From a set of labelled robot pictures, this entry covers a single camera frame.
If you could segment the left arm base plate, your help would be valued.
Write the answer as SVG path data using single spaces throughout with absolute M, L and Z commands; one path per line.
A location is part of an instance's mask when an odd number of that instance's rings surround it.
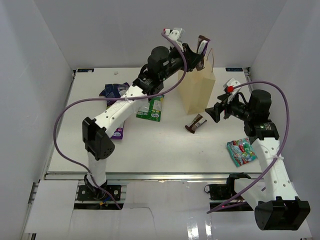
M 107 185 L 106 191 L 109 192 L 115 201 L 121 200 L 122 186 L 121 185 Z M 100 203 L 107 204 L 114 201 L 104 191 L 98 190 L 97 193 L 91 191 L 85 184 L 78 187 L 76 200 L 80 202 L 99 201 Z

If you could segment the colourful red green candy bag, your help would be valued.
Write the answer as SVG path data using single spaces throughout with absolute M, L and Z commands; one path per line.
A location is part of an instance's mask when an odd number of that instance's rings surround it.
M 227 142 L 226 149 L 236 167 L 248 164 L 258 158 L 248 137 Z

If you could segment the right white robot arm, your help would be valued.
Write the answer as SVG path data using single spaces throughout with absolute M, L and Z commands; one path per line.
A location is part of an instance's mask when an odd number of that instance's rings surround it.
M 234 116 L 244 123 L 259 162 L 265 190 L 248 176 L 232 177 L 225 188 L 226 195 L 236 200 L 240 196 L 254 210 L 254 219 L 260 230 L 296 231 L 311 211 L 309 202 L 301 200 L 289 179 L 280 150 L 279 133 L 269 119 L 271 95 L 265 90 L 253 90 L 248 103 L 239 101 L 237 93 L 218 96 L 219 102 L 205 112 L 217 123 L 221 113 L 224 118 Z

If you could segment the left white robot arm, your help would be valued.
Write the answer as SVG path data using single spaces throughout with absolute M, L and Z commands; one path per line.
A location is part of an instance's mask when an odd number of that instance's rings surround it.
M 182 44 L 182 53 L 175 47 L 157 46 L 141 68 L 123 100 L 117 100 L 106 111 L 94 119 L 86 117 L 82 122 L 82 139 L 88 152 L 90 173 L 85 176 L 88 193 L 99 200 L 105 196 L 107 183 L 106 159 L 115 150 L 111 136 L 118 126 L 140 107 L 151 100 L 164 87 L 164 81 L 179 70 L 191 72 L 200 69 L 206 54 L 206 47 L 193 52 L 189 45 Z

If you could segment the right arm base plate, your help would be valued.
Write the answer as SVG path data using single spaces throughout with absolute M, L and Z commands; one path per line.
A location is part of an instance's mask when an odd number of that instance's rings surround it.
M 226 184 L 207 184 L 203 191 L 209 196 L 210 209 L 217 207 L 232 196 Z M 227 208 L 225 211 L 253 211 L 241 196 L 227 204 L 227 206 L 231 205 L 237 206 Z

